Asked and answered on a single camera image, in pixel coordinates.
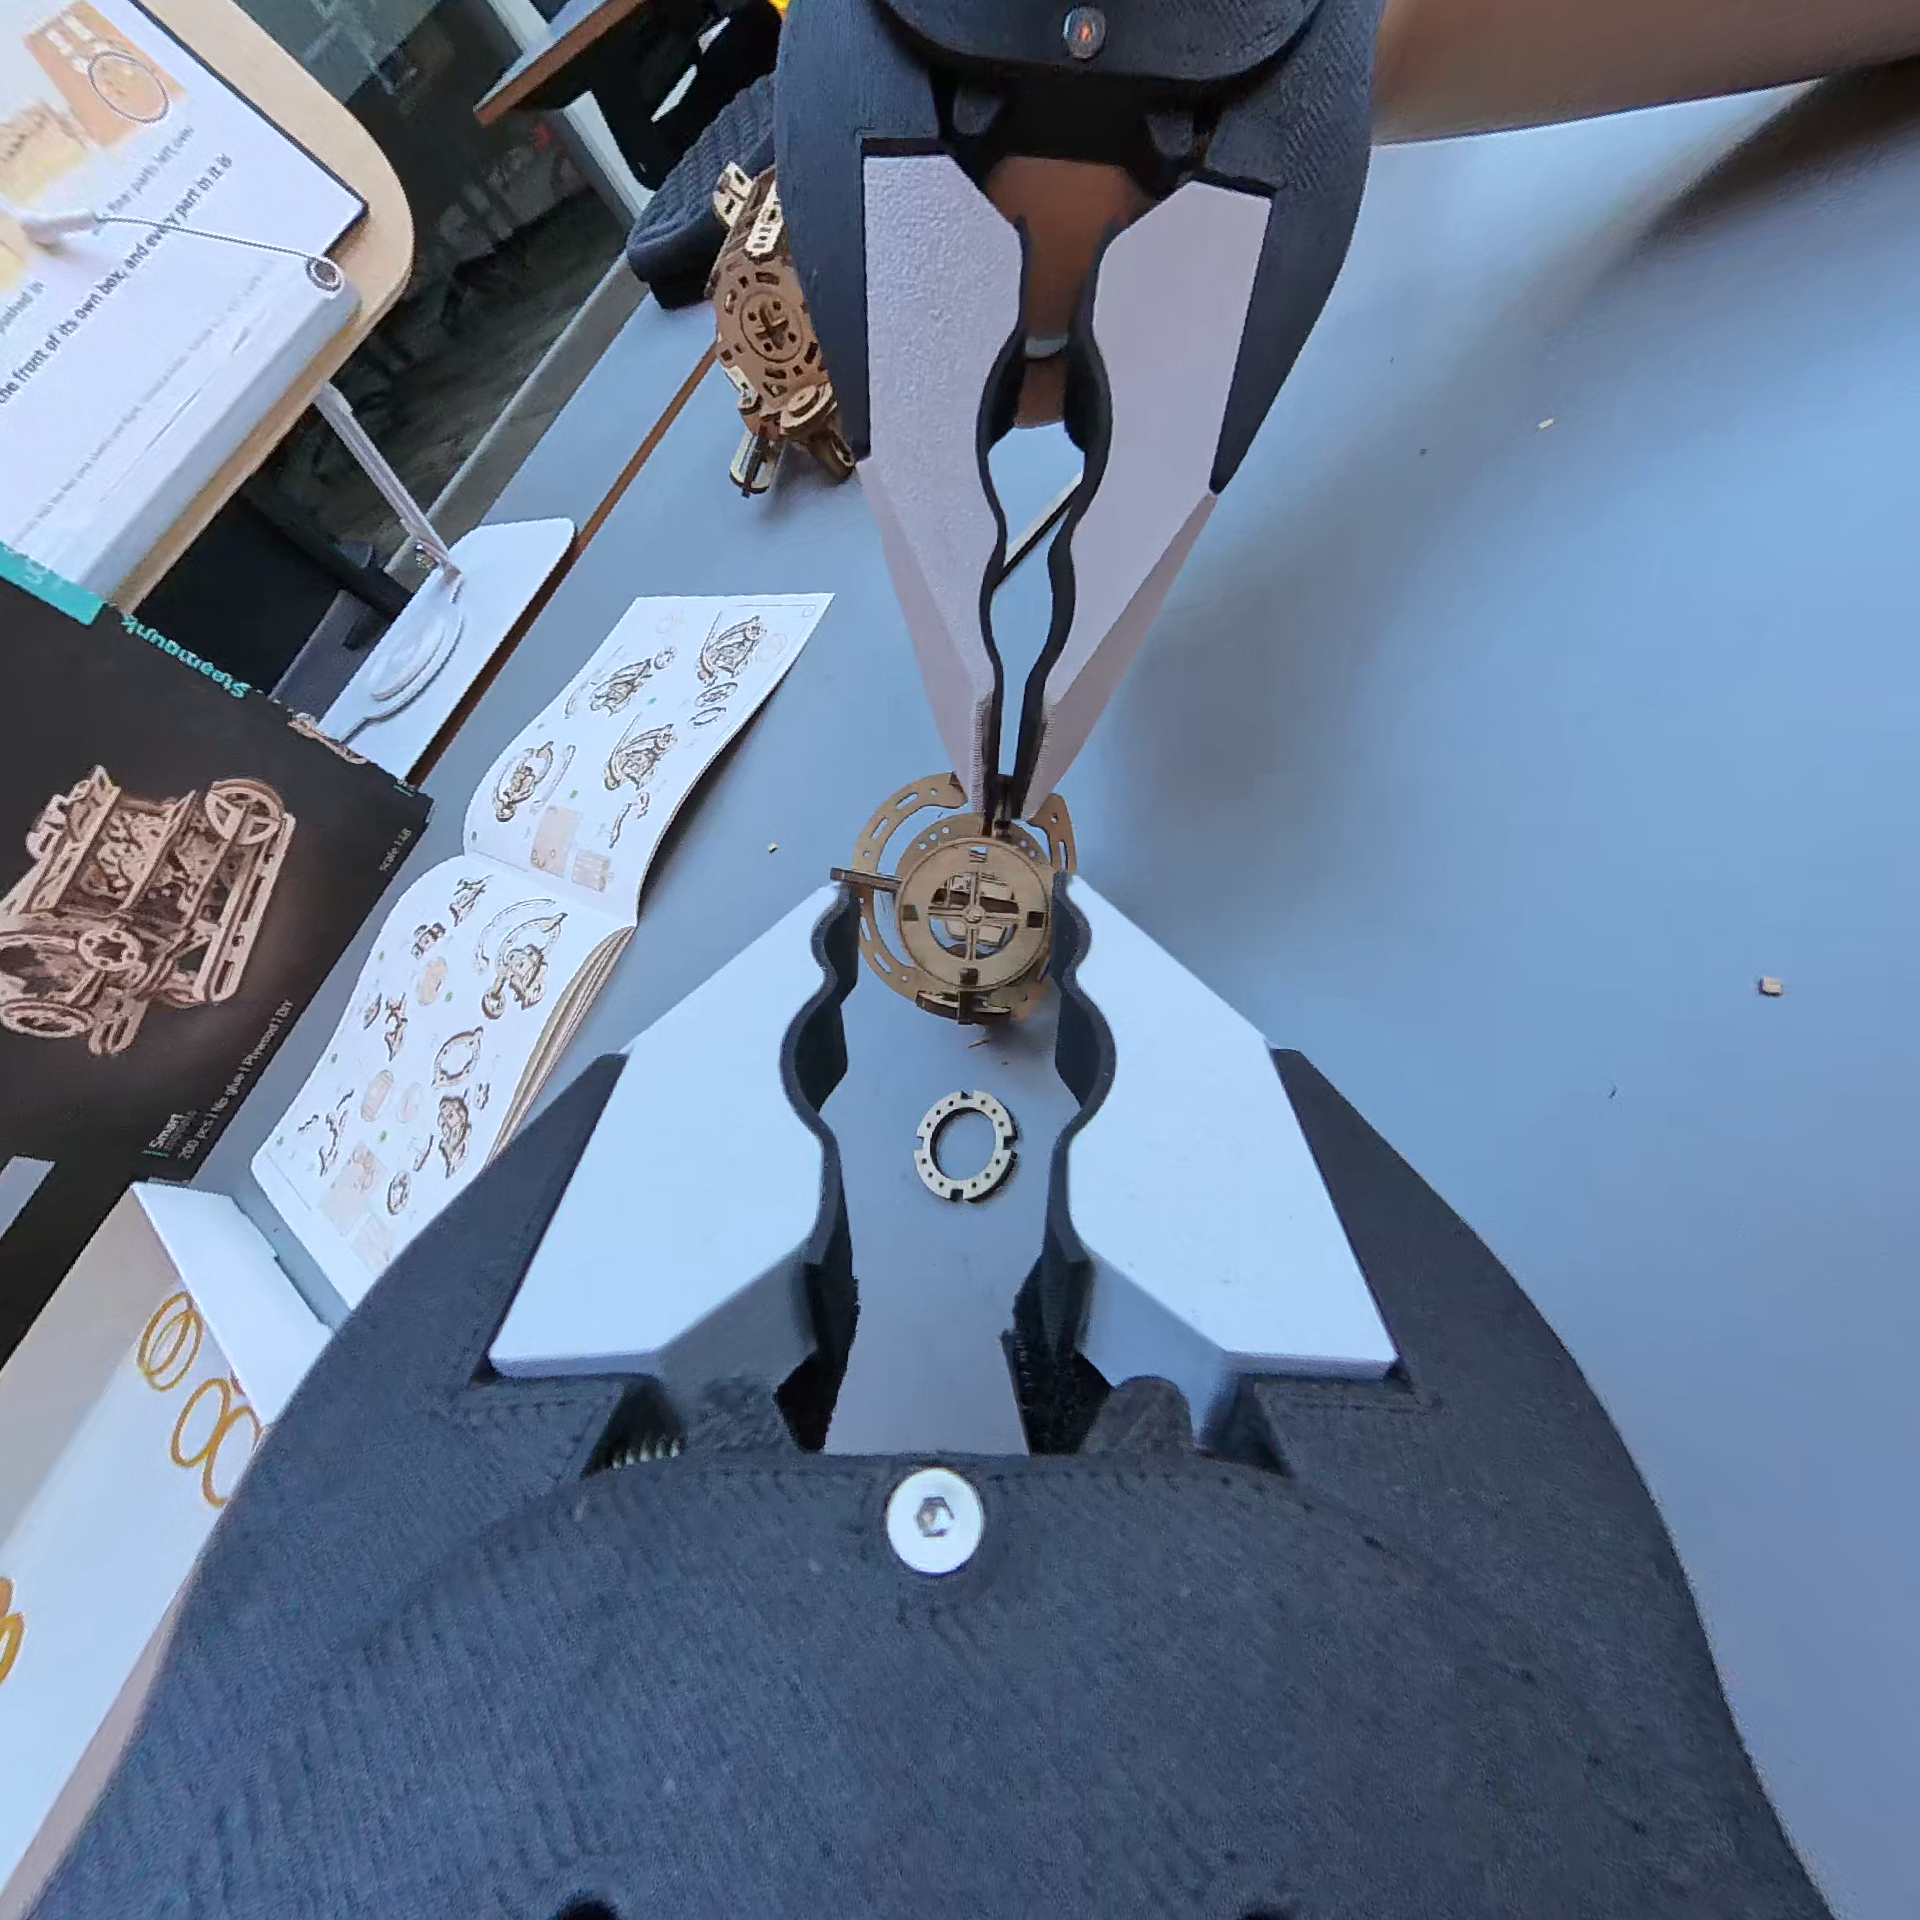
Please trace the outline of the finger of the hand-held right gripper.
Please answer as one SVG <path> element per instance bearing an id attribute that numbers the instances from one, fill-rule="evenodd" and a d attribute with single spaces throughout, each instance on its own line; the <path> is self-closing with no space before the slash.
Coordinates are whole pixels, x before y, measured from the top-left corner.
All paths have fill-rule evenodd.
<path id="1" fill-rule="evenodd" d="M 1019 396 L 1030 242 L 942 151 L 861 161 L 869 456 L 859 467 L 935 728 L 969 803 L 1016 803 L 992 599 L 990 451 Z"/>
<path id="2" fill-rule="evenodd" d="M 1252 300 L 1270 199 L 1184 183 L 1099 259 L 1091 344 L 1107 377 L 1104 457 L 1051 553 L 1072 613 L 1039 696 L 1027 818 L 1064 777 L 1139 659 L 1216 504 L 1216 443 Z"/>

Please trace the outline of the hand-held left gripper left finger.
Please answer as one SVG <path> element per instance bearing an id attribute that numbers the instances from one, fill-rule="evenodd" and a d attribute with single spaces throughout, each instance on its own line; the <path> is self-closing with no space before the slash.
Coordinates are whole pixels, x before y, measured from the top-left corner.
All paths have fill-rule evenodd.
<path id="1" fill-rule="evenodd" d="M 856 1330 L 824 1103 L 848 1073 L 856 906 L 822 888 L 622 1051 L 494 1337 L 503 1376 L 640 1376 L 687 1417 L 775 1393 L 822 1450 Z"/>

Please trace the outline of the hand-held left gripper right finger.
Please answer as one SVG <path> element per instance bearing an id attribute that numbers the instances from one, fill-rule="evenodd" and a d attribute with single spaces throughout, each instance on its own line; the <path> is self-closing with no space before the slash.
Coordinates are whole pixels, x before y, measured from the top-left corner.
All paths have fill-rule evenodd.
<path id="1" fill-rule="evenodd" d="M 1398 1364 L 1263 1036 L 1080 879 L 1053 893 L 1055 1075 L 1077 1103 L 1027 1276 L 1027 1444 L 1083 1447 L 1158 1379 L 1197 1443 L 1244 1380 Z"/>

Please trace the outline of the small round wooden gear model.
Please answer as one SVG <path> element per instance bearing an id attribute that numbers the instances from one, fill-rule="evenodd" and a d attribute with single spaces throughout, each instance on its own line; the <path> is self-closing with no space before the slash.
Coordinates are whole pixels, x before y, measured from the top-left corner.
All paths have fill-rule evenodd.
<path id="1" fill-rule="evenodd" d="M 1045 992 L 1072 816 L 1047 795 L 1030 824 L 992 824 L 966 800 L 956 776 L 899 788 L 832 880 L 852 889 L 859 956 L 895 995 L 956 1024 L 1019 1024 Z"/>

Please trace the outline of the person's right forearm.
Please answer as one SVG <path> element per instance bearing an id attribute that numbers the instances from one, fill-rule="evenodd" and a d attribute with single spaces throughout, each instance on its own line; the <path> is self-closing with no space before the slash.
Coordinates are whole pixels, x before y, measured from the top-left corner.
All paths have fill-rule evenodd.
<path id="1" fill-rule="evenodd" d="M 1373 139 L 1564 127 L 1915 53 L 1915 3 L 1387 3 Z"/>

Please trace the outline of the finished wooden submarine model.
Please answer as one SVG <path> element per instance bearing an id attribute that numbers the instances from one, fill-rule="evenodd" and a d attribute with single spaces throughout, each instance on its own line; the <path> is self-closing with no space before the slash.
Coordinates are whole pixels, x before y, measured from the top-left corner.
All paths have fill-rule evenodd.
<path id="1" fill-rule="evenodd" d="M 735 388 L 742 423 L 732 483 L 742 496 L 764 495 L 790 445 L 845 483 L 855 457 L 789 244 L 777 173 L 749 178 L 732 162 L 711 204 L 727 232 L 707 283 L 716 363 Z"/>

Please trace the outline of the black model kit box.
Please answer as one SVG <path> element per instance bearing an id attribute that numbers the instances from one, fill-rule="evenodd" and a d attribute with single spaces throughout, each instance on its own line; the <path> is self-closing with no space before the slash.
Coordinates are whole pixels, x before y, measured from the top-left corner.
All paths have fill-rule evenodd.
<path id="1" fill-rule="evenodd" d="M 195 1178 L 430 810 L 5 549 L 5 1359 L 125 1188 Z"/>

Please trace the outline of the person's right hand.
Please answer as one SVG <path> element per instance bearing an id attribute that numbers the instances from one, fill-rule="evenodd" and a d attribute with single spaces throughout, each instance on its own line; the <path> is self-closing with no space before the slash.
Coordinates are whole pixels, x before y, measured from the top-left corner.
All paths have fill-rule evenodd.
<path id="1" fill-rule="evenodd" d="M 1023 385 L 1019 427 L 1053 426 L 1064 407 L 1064 340 L 1110 232 L 1151 204 L 1125 169 L 1097 161 L 1001 157 L 987 180 L 999 216 L 1023 229 Z"/>

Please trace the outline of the black textured cushion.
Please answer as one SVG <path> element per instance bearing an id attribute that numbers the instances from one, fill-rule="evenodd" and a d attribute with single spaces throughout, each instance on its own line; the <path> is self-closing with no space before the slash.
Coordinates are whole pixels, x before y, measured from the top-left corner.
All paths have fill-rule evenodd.
<path id="1" fill-rule="evenodd" d="M 662 180 L 627 242 L 627 263 L 662 312 L 708 300 L 712 263 L 752 195 L 772 173 L 772 153 L 753 153 L 756 171 L 732 161 L 701 169 L 685 155 Z"/>

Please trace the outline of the open instruction booklet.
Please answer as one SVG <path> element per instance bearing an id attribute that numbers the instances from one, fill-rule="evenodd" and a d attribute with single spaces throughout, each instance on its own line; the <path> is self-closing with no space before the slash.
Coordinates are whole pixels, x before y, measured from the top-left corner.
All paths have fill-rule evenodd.
<path id="1" fill-rule="evenodd" d="M 387 916 L 253 1155 L 345 1305 L 520 1128 L 632 939 L 676 812 L 829 603 L 643 597 L 484 772 L 461 852 Z"/>

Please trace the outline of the instruction sheet on stand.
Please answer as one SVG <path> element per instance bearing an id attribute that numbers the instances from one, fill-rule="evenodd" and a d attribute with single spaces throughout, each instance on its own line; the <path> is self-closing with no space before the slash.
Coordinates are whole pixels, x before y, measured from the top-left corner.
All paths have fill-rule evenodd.
<path id="1" fill-rule="evenodd" d="M 213 73 L 239 91 L 281 132 L 320 161 L 364 204 L 364 218 L 327 259 L 357 292 L 357 312 L 281 397 L 180 519 L 112 597 L 135 610 L 180 560 L 213 514 L 263 464 L 272 445 L 316 404 L 335 439 L 375 480 L 422 551 L 428 578 L 400 597 L 400 610 L 371 661 L 360 664 L 320 721 L 320 731 L 357 748 L 397 777 L 419 777 L 430 745 L 463 696 L 510 643 L 549 588 L 574 543 L 569 519 L 484 527 L 447 545 L 416 505 L 387 457 L 357 423 L 334 377 L 397 300 L 414 266 L 414 224 L 400 183 L 352 114 L 310 80 L 238 4 L 142 4 Z"/>

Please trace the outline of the white cardboard tray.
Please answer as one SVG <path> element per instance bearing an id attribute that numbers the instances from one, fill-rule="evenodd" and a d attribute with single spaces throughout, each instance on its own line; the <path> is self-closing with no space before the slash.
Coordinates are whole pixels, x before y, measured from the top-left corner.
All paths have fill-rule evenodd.
<path id="1" fill-rule="evenodd" d="M 135 1364 L 187 1290 L 189 1379 Z M 238 1205 L 136 1184 L 115 1205 L 3 1375 L 3 1884 L 23 1915 L 127 1744 L 175 1608 L 221 1509 L 168 1461 L 192 1385 L 232 1376 L 265 1431 L 329 1339 Z"/>

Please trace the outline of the printed instruction sheets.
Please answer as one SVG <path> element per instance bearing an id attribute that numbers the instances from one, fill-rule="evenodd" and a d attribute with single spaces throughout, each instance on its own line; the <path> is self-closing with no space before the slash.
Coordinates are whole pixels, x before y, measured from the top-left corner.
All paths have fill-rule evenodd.
<path id="1" fill-rule="evenodd" d="M 340 335 L 366 212 L 142 4 L 5 4 L 3 539 L 112 597 Z"/>

